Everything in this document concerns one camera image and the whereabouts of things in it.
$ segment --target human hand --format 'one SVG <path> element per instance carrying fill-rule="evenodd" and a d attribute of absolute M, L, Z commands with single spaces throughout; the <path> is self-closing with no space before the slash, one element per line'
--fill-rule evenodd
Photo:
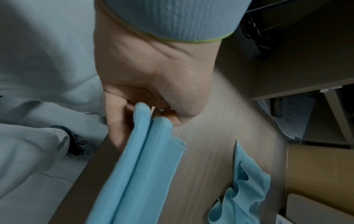
<path fill-rule="evenodd" d="M 156 39 L 127 25 L 96 1 L 96 70 L 104 89 L 108 134 L 123 149 L 132 127 L 129 106 L 144 102 L 180 126 L 207 104 L 221 41 L 190 44 Z"/>

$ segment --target folded blue cloth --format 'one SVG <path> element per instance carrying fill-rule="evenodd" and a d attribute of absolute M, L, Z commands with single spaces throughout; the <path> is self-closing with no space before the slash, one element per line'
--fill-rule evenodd
<path fill-rule="evenodd" d="M 266 198 L 270 175 L 235 145 L 233 188 L 228 188 L 222 202 L 209 211 L 209 224 L 259 224 L 260 204 Z"/>
<path fill-rule="evenodd" d="M 155 224 L 159 220 L 185 144 L 171 136 L 169 119 L 151 120 L 150 108 L 143 103 L 135 108 L 135 127 L 87 224 Z"/>

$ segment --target person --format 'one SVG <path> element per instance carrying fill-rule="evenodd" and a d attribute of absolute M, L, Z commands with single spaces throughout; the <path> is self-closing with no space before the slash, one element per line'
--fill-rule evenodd
<path fill-rule="evenodd" d="M 221 40 L 250 2 L 96 0 L 93 8 L 87 0 L 2 0 L 0 96 L 106 116 L 123 150 L 137 102 L 175 126 L 202 112 Z M 83 155 L 73 135 L 0 124 L 0 200 L 68 151 Z"/>

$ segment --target crumpled cloth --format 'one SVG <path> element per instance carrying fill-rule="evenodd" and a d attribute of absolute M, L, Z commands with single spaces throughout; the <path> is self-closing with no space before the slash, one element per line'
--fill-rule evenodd
<path fill-rule="evenodd" d="M 155 224 L 172 179 L 186 151 L 171 136 L 173 124 L 164 117 L 151 120 L 150 108 L 138 103 L 134 129 L 87 224 Z"/>
<path fill-rule="evenodd" d="M 209 224 L 259 224 L 260 204 L 266 198 L 270 175 L 247 155 L 242 146 L 235 145 L 233 187 L 226 190 L 208 213 Z"/>

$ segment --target shoe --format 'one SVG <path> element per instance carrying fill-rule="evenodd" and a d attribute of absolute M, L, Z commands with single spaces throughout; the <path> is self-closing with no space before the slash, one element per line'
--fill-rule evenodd
<path fill-rule="evenodd" d="M 87 144 L 87 141 L 78 142 L 78 136 L 65 126 L 54 125 L 50 128 L 61 129 L 65 131 L 70 137 L 69 149 L 67 151 L 67 155 L 69 157 L 75 157 L 79 160 L 90 160 L 93 155 L 93 152 L 88 149 L 89 145 Z"/>

